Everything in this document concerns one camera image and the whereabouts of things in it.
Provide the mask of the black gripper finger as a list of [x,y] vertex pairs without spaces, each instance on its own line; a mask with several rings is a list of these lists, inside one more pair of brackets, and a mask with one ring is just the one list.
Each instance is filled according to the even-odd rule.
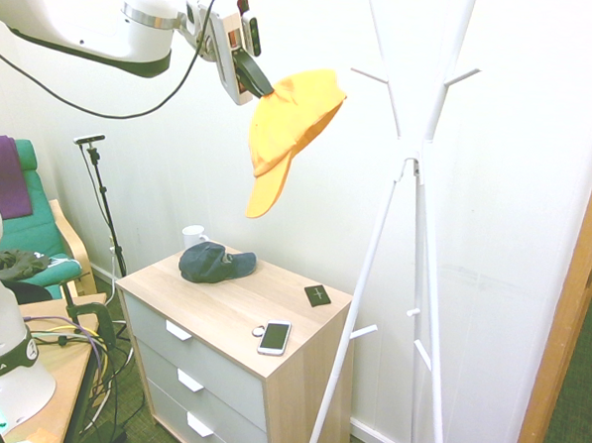
[[264,72],[244,49],[234,51],[232,59],[240,92],[249,92],[257,98],[262,98],[274,91]]

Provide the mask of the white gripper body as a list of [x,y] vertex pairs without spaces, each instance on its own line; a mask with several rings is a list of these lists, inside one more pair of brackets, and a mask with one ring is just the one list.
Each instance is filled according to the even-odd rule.
[[202,42],[202,56],[206,60],[216,62],[223,88],[233,101],[238,105],[249,103],[255,96],[249,92],[239,91],[232,59],[232,53],[239,49],[245,50],[254,58],[250,45],[246,41],[241,16],[238,12],[220,15],[207,9],[205,13],[208,16],[208,23]]

